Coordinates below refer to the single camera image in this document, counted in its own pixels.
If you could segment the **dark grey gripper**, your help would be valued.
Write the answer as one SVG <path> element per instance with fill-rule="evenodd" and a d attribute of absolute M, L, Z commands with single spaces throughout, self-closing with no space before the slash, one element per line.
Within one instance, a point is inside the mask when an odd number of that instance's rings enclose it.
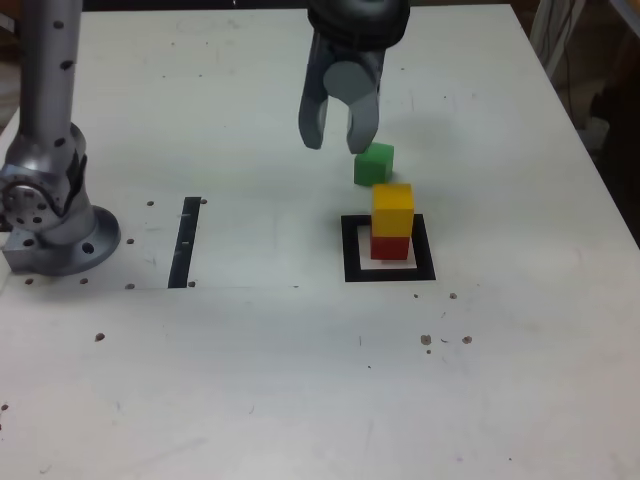
<path fill-rule="evenodd" d="M 313 34 L 301 96 L 298 126 L 307 148 L 323 143 L 328 95 L 348 108 L 346 141 L 352 154 L 372 143 L 379 126 L 379 90 L 384 51 L 357 51 Z"/>

